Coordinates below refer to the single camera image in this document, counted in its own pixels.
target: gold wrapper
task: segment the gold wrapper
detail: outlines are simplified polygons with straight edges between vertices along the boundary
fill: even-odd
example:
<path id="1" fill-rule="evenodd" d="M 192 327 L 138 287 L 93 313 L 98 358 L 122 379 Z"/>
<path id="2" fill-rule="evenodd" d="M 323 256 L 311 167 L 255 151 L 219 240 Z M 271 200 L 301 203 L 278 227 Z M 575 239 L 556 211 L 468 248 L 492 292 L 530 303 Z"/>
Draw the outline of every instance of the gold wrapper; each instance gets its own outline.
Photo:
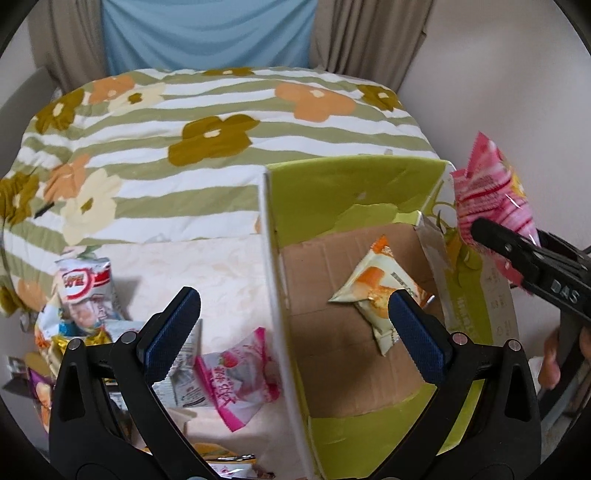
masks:
<path id="1" fill-rule="evenodd" d="M 64 337 L 63 335 L 54 335 L 53 337 L 51 337 L 51 342 L 53 345 L 56 345 L 56 347 L 58 347 L 58 349 L 63 355 L 71 339 L 71 337 Z M 109 337 L 109 335 L 107 335 L 104 329 L 100 329 L 94 335 L 83 337 L 81 339 L 86 346 L 112 343 L 111 338 Z"/>

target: cardboard bottom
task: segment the cardboard bottom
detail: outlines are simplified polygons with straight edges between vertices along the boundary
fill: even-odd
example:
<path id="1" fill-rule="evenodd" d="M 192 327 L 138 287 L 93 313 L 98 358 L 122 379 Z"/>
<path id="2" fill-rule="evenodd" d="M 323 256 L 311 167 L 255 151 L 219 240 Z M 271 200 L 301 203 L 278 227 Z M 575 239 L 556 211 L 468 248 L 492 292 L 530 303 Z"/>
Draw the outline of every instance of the cardboard bottom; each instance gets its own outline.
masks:
<path id="1" fill-rule="evenodd" d="M 437 295 L 417 233 L 406 223 L 334 233 L 281 251 L 291 343 L 312 418 L 364 415 L 403 402 L 424 386 L 401 340 L 382 356 L 353 304 L 327 302 L 381 235 L 403 269 Z M 428 311 L 443 322 L 439 301 Z"/>

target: finger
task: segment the finger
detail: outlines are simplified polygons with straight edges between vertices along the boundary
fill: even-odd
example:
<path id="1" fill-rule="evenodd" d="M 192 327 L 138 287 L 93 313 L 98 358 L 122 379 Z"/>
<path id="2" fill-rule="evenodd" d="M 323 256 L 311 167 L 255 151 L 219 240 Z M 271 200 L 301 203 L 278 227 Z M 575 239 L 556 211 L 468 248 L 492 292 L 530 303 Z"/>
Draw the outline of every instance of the finger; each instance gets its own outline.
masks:
<path id="1" fill-rule="evenodd" d="M 560 381 L 560 367 L 556 361 L 558 352 L 558 329 L 544 342 L 544 362 L 538 375 L 538 382 L 544 388 L 552 390 Z"/>
<path id="2" fill-rule="evenodd" d="M 591 330 L 583 328 L 579 337 L 581 353 L 587 360 L 591 360 Z"/>

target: pink snack bag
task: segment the pink snack bag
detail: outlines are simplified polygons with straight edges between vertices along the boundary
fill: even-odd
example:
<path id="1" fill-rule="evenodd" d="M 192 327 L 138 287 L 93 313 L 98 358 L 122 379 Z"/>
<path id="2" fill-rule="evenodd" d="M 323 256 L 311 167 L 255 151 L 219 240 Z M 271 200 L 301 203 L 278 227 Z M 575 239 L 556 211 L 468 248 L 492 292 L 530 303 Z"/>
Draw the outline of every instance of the pink snack bag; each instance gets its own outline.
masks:
<path id="1" fill-rule="evenodd" d="M 530 204 L 519 177 L 496 144 L 485 134 L 478 132 L 468 167 L 452 172 L 452 177 L 458 228 L 466 245 L 491 254 L 477 244 L 470 234 L 472 223 L 480 217 L 507 227 L 536 245 L 540 244 Z M 523 276 L 511 267 L 506 258 L 498 254 L 492 254 L 492 257 L 503 276 L 521 285 Z"/>
<path id="2" fill-rule="evenodd" d="M 264 403 L 279 397 L 279 387 L 265 376 L 269 361 L 263 327 L 230 350 L 195 359 L 195 371 L 231 431 L 241 429 Z"/>

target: floral bedspread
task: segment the floral bedspread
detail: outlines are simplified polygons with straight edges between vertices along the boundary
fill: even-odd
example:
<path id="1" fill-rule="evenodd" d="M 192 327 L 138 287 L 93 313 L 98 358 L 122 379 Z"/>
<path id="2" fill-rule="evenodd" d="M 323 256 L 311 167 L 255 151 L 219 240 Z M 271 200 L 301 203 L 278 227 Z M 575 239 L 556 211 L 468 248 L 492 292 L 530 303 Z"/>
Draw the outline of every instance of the floral bedspread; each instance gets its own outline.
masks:
<path id="1" fill-rule="evenodd" d="M 31 120 L 0 180 L 0 305 L 40 310 L 67 247 L 257 234 L 265 165 L 437 158 L 396 94 L 305 69 L 137 70 Z"/>

